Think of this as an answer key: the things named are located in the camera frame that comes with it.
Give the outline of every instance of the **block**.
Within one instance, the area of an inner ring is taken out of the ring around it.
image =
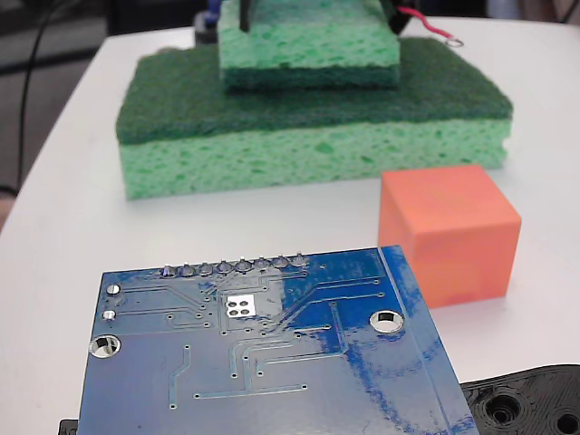
[[[237,89],[392,87],[399,40],[379,0],[259,0],[248,33],[239,0],[218,24],[224,84]]]
[[[431,39],[402,40],[401,65],[395,90],[230,93],[216,46],[142,59],[117,120],[127,197],[500,167],[509,99]]]
[[[520,227],[479,166],[382,176],[379,244],[403,248],[430,308],[505,295]]]

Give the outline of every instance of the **black plastic part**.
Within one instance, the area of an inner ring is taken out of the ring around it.
[[[395,14],[393,16],[387,15],[387,18],[389,18],[389,27],[391,28],[394,34],[401,34],[401,32],[405,29],[405,27],[407,27],[407,24],[411,20],[411,16],[407,14],[402,14],[401,12],[399,12],[397,7],[405,6],[416,9],[417,5],[415,0],[391,0],[391,3],[394,6]]]
[[[480,435],[580,435],[580,365],[541,367],[461,389]],[[76,435],[77,424],[61,421],[58,435]]]
[[[206,24],[207,11],[196,14],[193,20],[194,36],[197,44],[217,44],[218,29],[215,25]]]
[[[58,428],[58,435],[76,435],[78,428],[78,420],[61,420],[61,425]]]

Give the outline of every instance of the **red wire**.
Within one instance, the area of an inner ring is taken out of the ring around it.
[[[411,7],[399,6],[397,9],[399,9],[399,12],[403,14],[413,15],[419,18],[423,22],[425,28],[430,32],[433,32],[434,34],[440,34],[441,36],[445,36],[447,39],[453,39],[453,35],[450,34],[449,32],[445,32],[444,30],[438,29],[437,27],[433,27],[431,24],[429,24],[429,21],[427,21],[427,17],[423,15],[421,12]]]

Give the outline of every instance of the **scouring pad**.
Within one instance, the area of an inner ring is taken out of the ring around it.
[[[401,40],[395,90],[224,92],[216,46],[140,61],[117,122],[128,198],[497,168],[509,100],[430,39]]]
[[[260,0],[248,33],[226,1],[219,59],[228,88],[392,87],[399,41],[378,0]]]

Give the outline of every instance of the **table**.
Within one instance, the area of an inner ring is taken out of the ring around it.
[[[432,22],[516,107],[505,168],[490,172],[524,221],[508,295],[433,311],[459,381],[580,363],[580,28]],[[427,34],[414,21],[405,33]],[[103,271],[376,244],[378,179],[125,200],[114,123],[136,62],[191,40],[107,40],[25,182],[0,236],[3,433],[77,418]]]

